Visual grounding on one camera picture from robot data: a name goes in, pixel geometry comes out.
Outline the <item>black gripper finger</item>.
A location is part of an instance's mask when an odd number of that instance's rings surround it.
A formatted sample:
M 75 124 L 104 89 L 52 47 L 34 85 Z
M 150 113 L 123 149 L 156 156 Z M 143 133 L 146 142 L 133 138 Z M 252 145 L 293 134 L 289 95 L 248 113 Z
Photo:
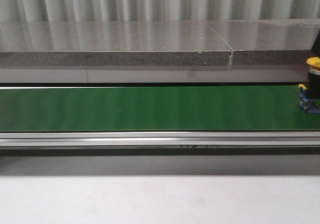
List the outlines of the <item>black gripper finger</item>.
M 320 31 L 318 32 L 314 43 L 311 47 L 311 52 L 315 54 L 318 58 L 320 58 Z

